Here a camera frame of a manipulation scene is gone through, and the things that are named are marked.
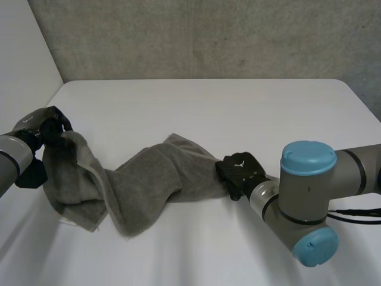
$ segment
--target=white table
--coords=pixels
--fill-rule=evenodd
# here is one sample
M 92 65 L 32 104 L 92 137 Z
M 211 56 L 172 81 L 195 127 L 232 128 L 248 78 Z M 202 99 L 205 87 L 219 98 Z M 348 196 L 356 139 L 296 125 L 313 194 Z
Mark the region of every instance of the white table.
M 99 80 L 65 84 L 49 105 L 71 120 L 105 168 L 175 132 L 217 158 L 249 151 L 273 176 L 283 147 L 378 144 L 381 124 L 338 80 Z M 336 207 L 379 207 L 370 194 Z M 244 198 L 168 205 L 153 227 L 124 240 L 108 216 L 99 231 L 60 223 L 39 285 L 379 285 L 381 226 L 327 221 L 338 253 L 301 266 Z

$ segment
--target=gray wall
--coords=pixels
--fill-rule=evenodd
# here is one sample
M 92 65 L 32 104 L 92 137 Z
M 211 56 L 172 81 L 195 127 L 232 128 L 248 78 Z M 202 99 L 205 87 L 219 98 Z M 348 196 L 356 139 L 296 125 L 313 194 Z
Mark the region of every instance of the gray wall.
M 335 78 L 381 119 L 380 0 L 29 0 L 64 79 Z

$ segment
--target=black cable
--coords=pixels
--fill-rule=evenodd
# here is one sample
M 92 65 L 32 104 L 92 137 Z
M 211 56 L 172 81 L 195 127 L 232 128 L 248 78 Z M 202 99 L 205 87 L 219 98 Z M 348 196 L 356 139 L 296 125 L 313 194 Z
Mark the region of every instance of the black cable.
M 355 220 L 355 219 L 346 219 L 340 216 L 334 216 L 333 214 L 328 213 L 327 217 L 331 219 L 341 220 L 342 222 L 356 223 L 358 225 L 381 225 L 381 220 Z
M 348 216 L 373 216 L 381 217 L 381 209 L 370 209 L 370 210 L 329 210 L 329 213 L 340 213 L 342 215 Z

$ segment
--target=towel fold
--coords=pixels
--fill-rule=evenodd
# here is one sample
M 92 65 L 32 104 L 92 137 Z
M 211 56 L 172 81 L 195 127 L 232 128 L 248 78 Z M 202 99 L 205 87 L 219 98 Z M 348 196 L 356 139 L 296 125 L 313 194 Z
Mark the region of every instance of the towel fold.
M 103 169 L 80 134 L 62 136 L 68 147 L 44 150 L 43 189 L 59 214 L 88 231 L 109 213 L 118 231 L 133 237 L 158 219 L 166 202 L 227 194 L 215 170 L 218 160 L 179 135 L 143 149 L 115 171 Z

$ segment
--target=light blue cap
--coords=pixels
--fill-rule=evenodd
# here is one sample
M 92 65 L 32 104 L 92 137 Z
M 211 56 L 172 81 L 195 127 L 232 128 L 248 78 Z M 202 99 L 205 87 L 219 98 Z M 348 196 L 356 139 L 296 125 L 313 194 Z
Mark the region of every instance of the light blue cap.
M 302 237 L 293 247 L 292 255 L 306 267 L 327 262 L 339 247 L 339 237 L 330 228 L 319 228 Z
M 296 176 L 312 176 L 332 169 L 338 158 L 327 144 L 296 141 L 285 146 L 280 160 L 283 171 Z

